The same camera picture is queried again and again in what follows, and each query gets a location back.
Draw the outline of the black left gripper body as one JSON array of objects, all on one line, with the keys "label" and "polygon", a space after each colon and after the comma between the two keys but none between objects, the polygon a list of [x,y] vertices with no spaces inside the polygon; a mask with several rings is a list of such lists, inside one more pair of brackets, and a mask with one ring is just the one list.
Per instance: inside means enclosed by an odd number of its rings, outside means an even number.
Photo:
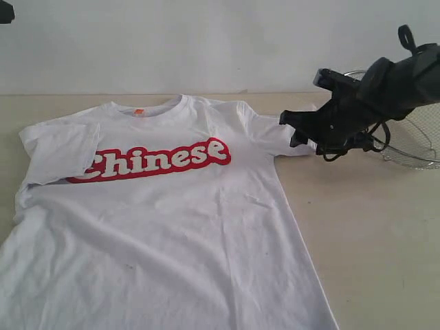
[{"label": "black left gripper body", "polygon": [[11,24],[15,20],[14,7],[7,1],[0,0],[0,24]]}]

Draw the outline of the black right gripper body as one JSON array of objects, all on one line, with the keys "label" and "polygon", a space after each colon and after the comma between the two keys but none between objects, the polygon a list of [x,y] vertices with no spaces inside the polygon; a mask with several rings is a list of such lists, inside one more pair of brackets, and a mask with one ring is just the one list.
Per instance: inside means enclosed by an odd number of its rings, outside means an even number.
[{"label": "black right gripper body", "polygon": [[345,155],[351,149],[370,151],[369,127],[375,112],[356,98],[354,91],[333,92],[331,99],[311,115],[309,139],[319,155]]}]

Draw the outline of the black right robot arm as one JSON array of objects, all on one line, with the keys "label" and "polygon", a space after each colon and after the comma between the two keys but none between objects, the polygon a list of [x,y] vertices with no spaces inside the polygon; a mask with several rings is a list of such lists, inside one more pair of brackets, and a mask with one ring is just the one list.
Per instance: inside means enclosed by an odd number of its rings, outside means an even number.
[{"label": "black right robot arm", "polygon": [[314,85],[331,92],[316,111],[288,111],[281,125],[294,128],[291,147],[316,143],[316,154],[328,161],[351,149],[377,151],[373,132],[386,123],[403,120],[417,107],[439,102],[439,46],[425,44],[399,62],[379,58],[359,80],[331,69],[319,69]]}]

